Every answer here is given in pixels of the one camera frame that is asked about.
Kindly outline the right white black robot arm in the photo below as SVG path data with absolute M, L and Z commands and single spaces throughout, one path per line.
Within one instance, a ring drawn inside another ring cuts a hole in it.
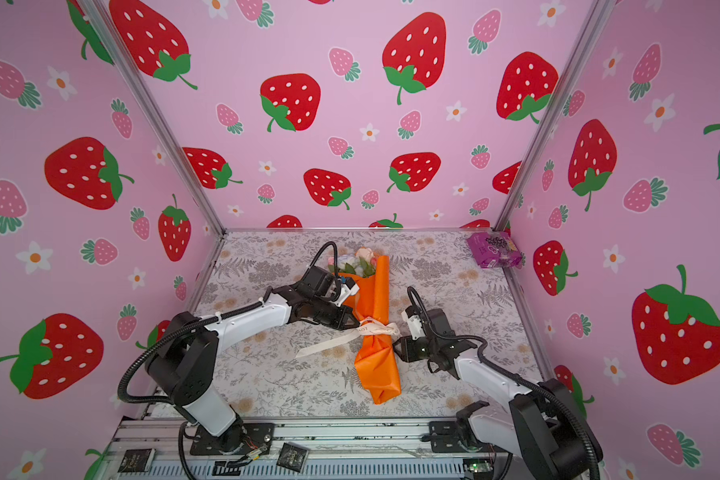
M 448 373 L 490 398 L 459 414 L 464 446 L 498 446 L 536 479 L 602 477 L 602 448 L 562 382 L 533 383 L 488 360 L 487 340 L 455 334 L 441 309 L 410 306 L 402 319 L 409 334 L 396 342 L 401 360 L 425 361 L 432 373 Z

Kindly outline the light pink fake rose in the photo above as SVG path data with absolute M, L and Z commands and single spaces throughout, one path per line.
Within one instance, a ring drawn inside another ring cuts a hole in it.
M 357 252 L 355 253 L 355 256 L 358 259 L 362 259 L 367 263 L 371 263 L 375 254 L 372 249 L 370 249 L 368 247 L 362 247 L 357 250 Z

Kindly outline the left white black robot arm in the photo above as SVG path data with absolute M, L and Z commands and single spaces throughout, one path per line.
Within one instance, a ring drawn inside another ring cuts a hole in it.
M 306 322 L 336 331 L 360 322 L 346 301 L 360 292 L 351 278 L 312 266 L 291 285 L 268 288 L 258 301 L 228 312 L 176 315 L 163 337 L 141 353 L 118 384 L 128 404 L 173 406 L 198 431 L 230 451 L 246 434 L 243 420 L 213 385 L 218 354 L 259 333 Z

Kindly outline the white rose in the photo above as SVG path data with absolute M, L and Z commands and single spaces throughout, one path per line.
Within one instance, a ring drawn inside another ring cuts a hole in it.
M 349 274 L 355 276 L 362 276 L 364 273 L 359 262 L 344 262 L 339 263 L 338 265 L 331 264 L 328 266 L 328 269 L 331 273 L 334 274 Z

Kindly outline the orange wrapping paper sheet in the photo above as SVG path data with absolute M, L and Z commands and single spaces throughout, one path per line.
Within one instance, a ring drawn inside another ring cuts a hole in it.
M 378 327 L 373 323 L 375 320 L 384 327 L 395 327 L 395 324 L 389 321 L 389 257 L 379 257 L 375 270 L 375 274 L 367 278 L 341 274 L 342 277 L 354 280 L 359 287 L 359 292 L 343 304 L 352 308 L 355 318 L 362 326 Z M 364 335 L 362 346 L 355 358 L 354 365 L 360 382 L 376 405 L 381 405 L 402 392 L 393 343 L 392 334 Z

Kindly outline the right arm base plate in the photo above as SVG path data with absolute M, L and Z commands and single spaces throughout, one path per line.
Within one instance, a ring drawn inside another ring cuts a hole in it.
M 457 420 L 431 421 L 421 441 L 429 443 L 435 453 L 505 453 L 498 446 L 477 440 Z

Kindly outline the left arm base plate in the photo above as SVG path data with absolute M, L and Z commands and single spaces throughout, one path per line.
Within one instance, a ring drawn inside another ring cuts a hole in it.
M 244 422 L 233 424 L 220 436 L 211 435 L 199 426 L 190 447 L 194 456 L 250 456 L 267 455 L 274 437 L 274 423 Z

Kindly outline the white ribbon strip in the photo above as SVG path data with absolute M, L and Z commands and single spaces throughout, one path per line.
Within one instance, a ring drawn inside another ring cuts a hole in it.
M 355 340 L 356 338 L 379 335 L 387 335 L 393 338 L 398 338 L 400 336 L 400 330 L 396 323 L 384 324 L 374 318 L 366 317 L 363 321 L 360 322 L 359 327 L 352 329 L 349 333 L 346 333 L 339 337 L 335 337 L 331 340 L 327 340 L 312 346 L 302 348 L 296 353 L 295 357 L 307 357 L 325 350 L 333 349 L 340 345 L 344 345 Z

